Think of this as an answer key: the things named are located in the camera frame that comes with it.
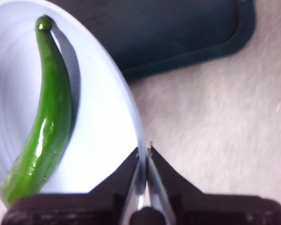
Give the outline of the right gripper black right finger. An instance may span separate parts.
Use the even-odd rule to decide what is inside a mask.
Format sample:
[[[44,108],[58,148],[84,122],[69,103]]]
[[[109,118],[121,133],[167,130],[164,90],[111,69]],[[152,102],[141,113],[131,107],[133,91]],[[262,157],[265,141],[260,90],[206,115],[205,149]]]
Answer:
[[[207,194],[180,175],[153,147],[148,148],[151,204],[170,225],[281,225],[281,205],[256,195]]]

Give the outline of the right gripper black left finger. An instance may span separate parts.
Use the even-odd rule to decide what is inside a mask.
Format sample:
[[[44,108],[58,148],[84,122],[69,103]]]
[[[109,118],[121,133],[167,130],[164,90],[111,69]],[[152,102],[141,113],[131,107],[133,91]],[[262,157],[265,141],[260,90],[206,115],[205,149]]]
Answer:
[[[38,194],[17,200],[4,225],[117,225],[139,162],[134,149],[106,179],[86,194]]]

